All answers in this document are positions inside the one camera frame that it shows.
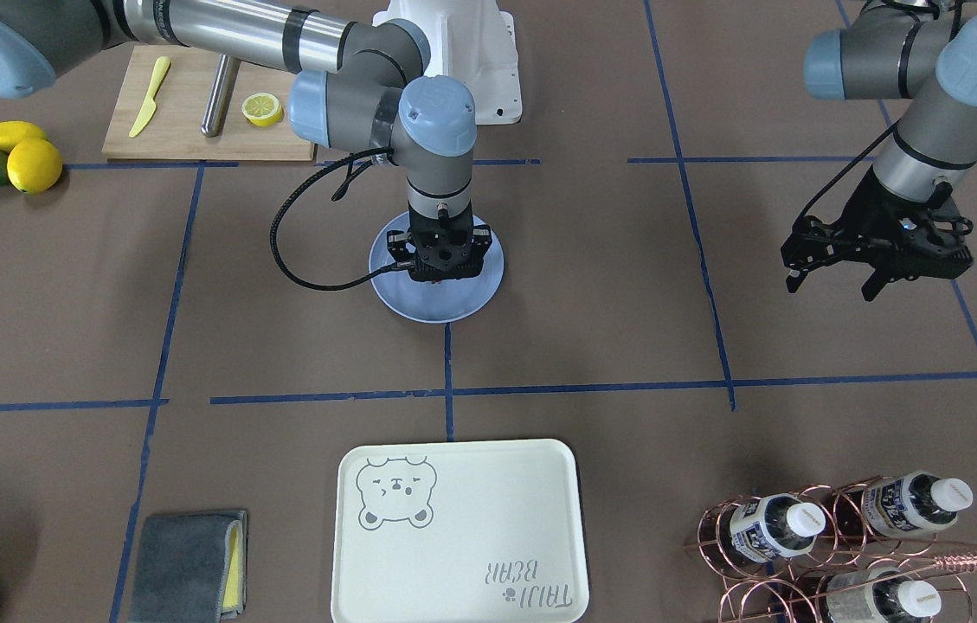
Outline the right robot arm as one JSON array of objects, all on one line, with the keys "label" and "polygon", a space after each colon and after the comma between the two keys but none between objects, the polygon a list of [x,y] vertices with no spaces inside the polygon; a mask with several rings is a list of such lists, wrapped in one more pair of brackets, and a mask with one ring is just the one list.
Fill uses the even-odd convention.
[{"label": "right robot arm", "polygon": [[386,233],[382,271],[416,281],[483,272],[492,231],[471,203],[475,98],[463,82],[426,74],[430,44],[415,23],[372,25],[283,1],[0,1],[0,96],[51,87],[128,41],[293,75],[291,129],[346,152],[347,182],[372,164],[405,170],[409,225]]}]

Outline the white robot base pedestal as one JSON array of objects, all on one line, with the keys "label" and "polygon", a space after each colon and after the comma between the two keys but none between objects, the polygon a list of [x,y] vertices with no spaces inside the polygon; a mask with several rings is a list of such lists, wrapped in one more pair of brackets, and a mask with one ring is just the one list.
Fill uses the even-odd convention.
[{"label": "white robot base pedestal", "polygon": [[520,121],[524,104],[511,13],[496,1],[389,1],[372,24],[396,19],[415,23],[426,36],[426,76],[450,76],[471,91],[477,126]]}]

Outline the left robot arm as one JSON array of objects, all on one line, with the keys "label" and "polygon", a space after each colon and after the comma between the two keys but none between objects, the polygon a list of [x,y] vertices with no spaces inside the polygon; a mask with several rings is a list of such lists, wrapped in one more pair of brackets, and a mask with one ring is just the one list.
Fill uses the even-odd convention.
[{"label": "left robot arm", "polygon": [[871,168],[826,223],[803,209],[781,245],[786,286],[833,264],[872,270],[873,300],[896,281],[958,279],[974,264],[974,225],[954,192],[977,162],[977,15],[960,1],[868,1],[848,28],[817,35],[806,90],[824,100],[907,100],[871,149]]}]

